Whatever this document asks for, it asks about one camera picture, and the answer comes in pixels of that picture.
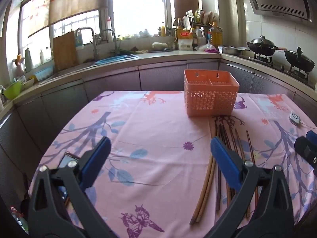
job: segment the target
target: faucet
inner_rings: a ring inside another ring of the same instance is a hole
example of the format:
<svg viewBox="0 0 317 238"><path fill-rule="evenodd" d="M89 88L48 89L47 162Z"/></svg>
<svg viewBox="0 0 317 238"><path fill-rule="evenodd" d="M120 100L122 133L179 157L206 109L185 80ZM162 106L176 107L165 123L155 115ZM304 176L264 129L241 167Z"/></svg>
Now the faucet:
<svg viewBox="0 0 317 238"><path fill-rule="evenodd" d="M103 33L104 31L111 31L111 32L112 32L112 34L113 34L112 36L113 36L113 38L114 38L114 40L115 40L115 52L116 52L116 55L119 55L119 54L120 54L120 51L119 51L118 46L117 46L117 38L116 38L115 31L112 30L112 29L110 29L110 28L105 28L104 30L102 30L102 33Z"/></svg>
<svg viewBox="0 0 317 238"><path fill-rule="evenodd" d="M78 28L78 29L75 30L75 36L76 37L78 36L78 31L82 30L82 29L90 29L91 32L93 33L94 59L95 59L95 61L98 61L99 60L99 55L98 55L98 51L97 51L97 44L96 44L94 30L92 28L90 28L90 27Z"/></svg>

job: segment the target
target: green bowl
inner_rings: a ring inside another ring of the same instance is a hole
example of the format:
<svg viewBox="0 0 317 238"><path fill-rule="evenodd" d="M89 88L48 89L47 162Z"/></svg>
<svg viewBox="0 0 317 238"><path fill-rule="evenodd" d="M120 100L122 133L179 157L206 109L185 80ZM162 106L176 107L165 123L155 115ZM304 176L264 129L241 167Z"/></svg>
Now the green bowl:
<svg viewBox="0 0 317 238"><path fill-rule="evenodd" d="M11 84L4 92L3 94L7 99L13 100L15 99L20 93L21 93L21 86L22 82L17 81L13 84Z"/></svg>

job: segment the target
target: table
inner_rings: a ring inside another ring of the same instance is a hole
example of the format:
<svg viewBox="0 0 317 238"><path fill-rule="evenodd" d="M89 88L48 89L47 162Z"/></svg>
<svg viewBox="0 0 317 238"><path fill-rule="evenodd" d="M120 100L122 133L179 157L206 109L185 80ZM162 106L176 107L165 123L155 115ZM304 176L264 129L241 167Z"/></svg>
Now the table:
<svg viewBox="0 0 317 238"><path fill-rule="evenodd" d="M291 111L305 125L291 124ZM238 130L247 159L248 130L257 166L283 167L297 223L317 199L317 180L294 152L294 141L316 126L286 95L238 94L231 116L189 118L183 92L104 92L65 126L40 165L56 168L66 151L81 156L108 136L111 154L86 194L113 231L121 238L201 238L227 206L222 177L221 208L215 212L215 171L202 221L189 225L207 170L214 120ZM80 225L72 209L70 217Z"/></svg>

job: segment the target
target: gray cabinet door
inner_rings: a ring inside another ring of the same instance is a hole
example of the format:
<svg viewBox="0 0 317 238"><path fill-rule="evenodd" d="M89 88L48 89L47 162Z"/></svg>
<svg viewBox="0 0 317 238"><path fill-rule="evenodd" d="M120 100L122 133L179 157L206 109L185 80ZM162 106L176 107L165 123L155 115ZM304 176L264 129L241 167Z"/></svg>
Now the gray cabinet door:
<svg viewBox="0 0 317 238"><path fill-rule="evenodd" d="M141 90L138 71L107 76L85 82L84 85L89 101L104 91Z"/></svg>
<svg viewBox="0 0 317 238"><path fill-rule="evenodd" d="M293 102L317 126L317 102L299 90L296 91Z"/></svg>
<svg viewBox="0 0 317 238"><path fill-rule="evenodd" d="M236 66L228 63L220 63L219 70L228 71L239 83L239 92L240 93L250 93L251 84L253 79L253 72L243 69L243 65Z"/></svg>
<svg viewBox="0 0 317 238"><path fill-rule="evenodd" d="M218 70L219 62L217 60L204 61L204 60L193 60L188 61L188 69L198 69L198 70Z"/></svg>
<svg viewBox="0 0 317 238"><path fill-rule="evenodd" d="M290 99L293 99L295 91L294 87L276 78L270 76L265 78L254 74L250 93L266 95L286 94Z"/></svg>
<svg viewBox="0 0 317 238"><path fill-rule="evenodd" d="M59 131L49 118L42 98L38 97L27 104L21 105L17 108L17 111L26 130L44 154Z"/></svg>
<svg viewBox="0 0 317 238"><path fill-rule="evenodd" d="M88 104L83 84L47 94L42 97L42 100L58 132Z"/></svg>
<svg viewBox="0 0 317 238"><path fill-rule="evenodd" d="M16 110L1 125L0 144L10 160L32 179L42 153L32 141Z"/></svg>
<svg viewBox="0 0 317 238"><path fill-rule="evenodd" d="M23 184L23 174L0 147L0 196L4 204L19 206L26 190Z"/></svg>
<svg viewBox="0 0 317 238"><path fill-rule="evenodd" d="M140 69L142 90L184 91L184 70L187 65Z"/></svg>

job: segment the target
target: gas stove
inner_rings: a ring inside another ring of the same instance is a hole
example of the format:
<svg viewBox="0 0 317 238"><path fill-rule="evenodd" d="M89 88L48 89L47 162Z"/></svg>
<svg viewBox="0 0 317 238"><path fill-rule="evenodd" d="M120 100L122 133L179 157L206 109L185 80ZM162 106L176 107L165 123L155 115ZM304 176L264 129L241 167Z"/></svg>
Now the gas stove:
<svg viewBox="0 0 317 238"><path fill-rule="evenodd" d="M290 69L287 71L284 69L283 65L279 66L279 65L276 65L275 63L273 63L272 57L266 57L266 56L263 57L263 56L257 55L257 54L254 54L254 57L248 57L245 55L239 55L238 57L252 61L252 62L262 64L262 65L270 67L276 71L282 72L282 73L298 80L299 82L305 84L306 86L312 88L313 90L315 90L314 85L308 81L308 72L303 72L297 68L296 68L297 69L296 70L296 69L294 69L294 66L292 66L292 65L291 65Z"/></svg>

